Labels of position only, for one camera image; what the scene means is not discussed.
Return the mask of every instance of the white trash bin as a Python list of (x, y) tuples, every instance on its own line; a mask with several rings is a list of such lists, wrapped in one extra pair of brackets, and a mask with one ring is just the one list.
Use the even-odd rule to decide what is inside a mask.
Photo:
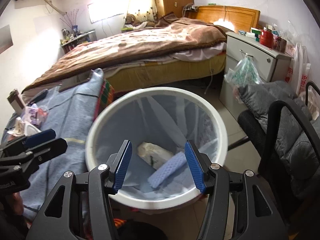
[(191, 139), (200, 152), (220, 165), (228, 150), (226, 127), (217, 110), (200, 96), (171, 87), (135, 90), (109, 105), (94, 121), (86, 141), (88, 170), (106, 163), (125, 139), (132, 143), (132, 158), (122, 189), (110, 197), (147, 213), (182, 206), (201, 193), (188, 164), (153, 189), (147, 179), (155, 170), (137, 155), (142, 142), (175, 154)]

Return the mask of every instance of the white nightstand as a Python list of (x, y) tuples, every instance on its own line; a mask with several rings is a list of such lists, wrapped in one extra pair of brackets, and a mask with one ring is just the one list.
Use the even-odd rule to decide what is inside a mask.
[[(234, 69), (238, 62), (244, 58), (244, 53), (252, 56), (263, 82), (284, 80), (291, 62), (291, 57), (266, 46), (254, 39), (234, 32), (227, 32), (227, 59), (225, 73), (229, 68)], [(234, 98), (231, 86), (223, 80), (220, 101), (225, 105), (237, 120), (239, 114), (246, 110), (244, 104), (239, 104)]]

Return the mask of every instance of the white wall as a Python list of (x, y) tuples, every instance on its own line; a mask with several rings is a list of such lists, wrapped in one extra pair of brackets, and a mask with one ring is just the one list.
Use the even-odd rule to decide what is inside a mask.
[(195, 5), (208, 3), (260, 10), (262, 22), (275, 23), (284, 30), (288, 29), (290, 20), (308, 50), (311, 63), (309, 79), (320, 86), (320, 29), (302, 0), (195, 0)]
[(117, 15), (103, 21), (99, 21), (93, 24), (91, 23), (88, 12), (88, 4), (91, 4), (95, 1), (97, 0), (60, 0), (60, 3), (62, 5), (63, 11), (66, 12), (70, 12), (73, 9), (77, 8), (79, 9), (77, 25), (80, 31), (83, 32), (95, 29), (98, 39), (103, 39), (107, 36), (109, 37), (114, 34), (120, 33), (124, 15)]
[[(59, 7), (57, 0), (52, 2)], [(0, 17), (0, 28), (9, 24), (13, 41), (13, 46), (0, 54), (0, 135), (13, 113), (7, 101), (9, 93), (14, 88), (21, 92), (63, 55), (60, 14), (49, 14), (50, 6), (48, 12), (45, 5), (23, 7), (23, 1), (16, 5), (12, 0)]]

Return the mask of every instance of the plastic bag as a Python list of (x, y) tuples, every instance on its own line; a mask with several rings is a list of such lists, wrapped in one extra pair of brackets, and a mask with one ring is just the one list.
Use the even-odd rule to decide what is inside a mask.
[(297, 43), (294, 51), (294, 58), (291, 59), (288, 73), (285, 78), (285, 81), (290, 84), (297, 95), (306, 91), (308, 74), (311, 67), (311, 64), (307, 63), (307, 60), (308, 55), (306, 47), (302, 46), (301, 43)]
[[(312, 115), (312, 119), (316, 120), (319, 116), (319, 108), (318, 108), (318, 100), (317, 97), (315, 95), (315, 93), (313, 92), (313, 88), (310, 86), (308, 89), (308, 110)], [(303, 102), (306, 101), (306, 91), (303, 91), (299, 94), (299, 98), (301, 98), (301, 100)]]
[(288, 30), (278, 29), (277, 26), (276, 29), (279, 31), (280, 36), (287, 41), (285, 52), (293, 57), (297, 43), (301, 43), (297, 30), (290, 21), (288, 21)]
[(231, 68), (228, 70), (228, 73), (224, 75), (224, 78), (226, 82), (232, 86), (233, 95), (239, 103), (243, 102), (239, 97), (238, 87), (263, 83), (253, 60), (247, 54), (239, 61), (234, 70)]

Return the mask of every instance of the drawer handle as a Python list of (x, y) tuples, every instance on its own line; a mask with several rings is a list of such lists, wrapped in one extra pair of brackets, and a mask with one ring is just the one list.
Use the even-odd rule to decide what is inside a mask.
[(245, 53), (242, 49), (240, 50), (241, 53), (246, 54), (249, 57), (253, 57), (252, 55), (249, 55), (248, 53)]

